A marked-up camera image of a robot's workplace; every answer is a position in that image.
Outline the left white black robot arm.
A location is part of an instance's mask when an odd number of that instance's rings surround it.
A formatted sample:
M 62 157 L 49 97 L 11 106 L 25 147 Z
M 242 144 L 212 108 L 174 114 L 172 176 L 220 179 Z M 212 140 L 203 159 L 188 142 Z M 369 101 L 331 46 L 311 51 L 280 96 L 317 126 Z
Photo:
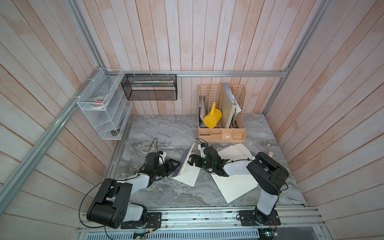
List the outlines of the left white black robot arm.
M 123 180 L 105 179 L 87 211 L 87 220 L 113 229 L 146 227 L 149 224 L 148 208 L 130 203 L 131 194 L 170 176 L 180 164 L 166 159 L 162 151 L 152 152 L 147 154 L 144 164 L 133 176 Z

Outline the purple cover notebook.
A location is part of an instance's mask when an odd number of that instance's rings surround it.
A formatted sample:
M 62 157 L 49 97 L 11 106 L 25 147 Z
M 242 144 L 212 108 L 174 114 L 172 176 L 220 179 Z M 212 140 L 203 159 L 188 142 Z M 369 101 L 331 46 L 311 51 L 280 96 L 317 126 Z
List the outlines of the purple cover notebook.
M 177 169 L 172 175 L 172 179 L 179 181 L 181 183 L 184 183 L 190 187 L 195 186 L 195 183 L 197 181 L 197 178 L 200 172 L 200 168 L 191 166 L 188 163 L 188 160 L 191 156 L 191 152 L 194 146 L 195 146 L 195 143 L 193 143 L 189 148 L 185 149 L 180 159 L 181 165 L 177 167 Z

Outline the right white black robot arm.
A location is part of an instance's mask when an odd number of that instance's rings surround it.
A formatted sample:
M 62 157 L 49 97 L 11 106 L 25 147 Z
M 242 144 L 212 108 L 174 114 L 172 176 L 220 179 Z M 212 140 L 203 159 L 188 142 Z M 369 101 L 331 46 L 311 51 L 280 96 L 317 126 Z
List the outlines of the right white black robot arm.
M 219 177 L 249 175 L 262 188 L 258 204 L 253 211 L 239 211 L 242 226 L 279 226 L 276 204 L 282 187 L 287 183 L 289 171 L 273 158 L 263 152 L 252 158 L 230 160 L 223 159 L 212 147 L 205 147 L 200 155 L 192 154 L 188 157 L 190 166 L 204 169 Z

